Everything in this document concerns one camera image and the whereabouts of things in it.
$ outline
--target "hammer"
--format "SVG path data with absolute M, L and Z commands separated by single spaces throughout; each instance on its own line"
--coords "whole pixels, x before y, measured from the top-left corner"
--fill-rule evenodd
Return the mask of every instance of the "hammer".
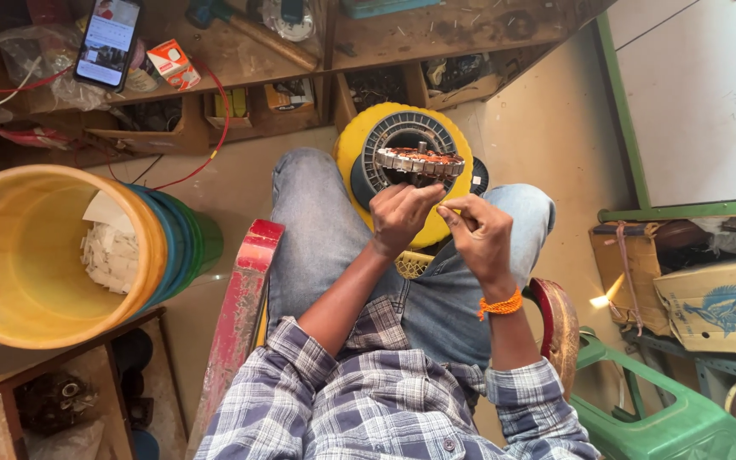
M 208 29 L 212 20 L 220 19 L 249 38 L 279 53 L 308 72 L 314 70 L 317 57 L 292 42 L 284 40 L 277 32 L 246 19 L 242 13 L 223 0 L 189 0 L 187 20 L 198 29 Z

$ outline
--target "orange and white box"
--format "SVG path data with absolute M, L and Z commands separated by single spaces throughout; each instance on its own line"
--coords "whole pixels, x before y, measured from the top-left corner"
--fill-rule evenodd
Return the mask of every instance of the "orange and white box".
M 200 81 L 200 74 L 175 40 L 148 50 L 147 56 L 158 73 L 179 91 L 192 88 Z

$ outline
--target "hand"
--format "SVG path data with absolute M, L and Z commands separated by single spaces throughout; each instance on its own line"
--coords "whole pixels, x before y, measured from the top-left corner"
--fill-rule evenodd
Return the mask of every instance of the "hand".
M 513 218 L 473 194 L 445 201 L 436 212 L 451 229 L 456 250 L 482 285 L 487 301 L 508 299 L 515 292 L 510 274 Z
M 374 248 L 384 257 L 395 259 L 411 245 L 416 233 L 435 204 L 445 196 L 442 183 L 416 188 L 397 183 L 371 199 L 374 221 Z

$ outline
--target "green bucket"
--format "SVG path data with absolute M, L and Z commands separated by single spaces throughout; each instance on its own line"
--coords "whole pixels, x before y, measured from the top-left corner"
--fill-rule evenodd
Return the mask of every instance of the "green bucket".
M 192 251 L 192 260 L 190 261 L 187 276 L 183 278 L 181 284 L 178 285 L 178 288 L 172 294 L 172 296 L 176 296 L 182 290 L 188 288 L 195 278 L 208 272 L 218 263 L 223 253 L 223 235 L 220 227 L 209 216 L 190 209 L 189 206 L 183 204 L 182 201 L 174 196 L 168 196 L 187 217 L 192 244 L 195 247 L 195 250 Z

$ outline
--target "wooden chair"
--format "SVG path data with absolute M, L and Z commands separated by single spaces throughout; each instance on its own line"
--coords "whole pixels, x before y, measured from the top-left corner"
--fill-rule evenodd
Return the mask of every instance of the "wooden chair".
M 218 326 L 204 374 L 195 424 L 189 437 L 187 459 L 194 457 L 210 419 L 218 409 L 237 370 L 265 331 L 267 280 L 271 260 L 285 228 L 267 220 L 255 220 L 237 253 L 229 287 L 223 299 Z M 433 257 L 406 252 L 397 260 L 405 277 L 416 277 Z M 544 319 L 541 355 L 555 367 L 569 400 L 578 357 L 578 316 L 567 293 L 547 280 L 532 278 L 526 298 L 536 302 Z

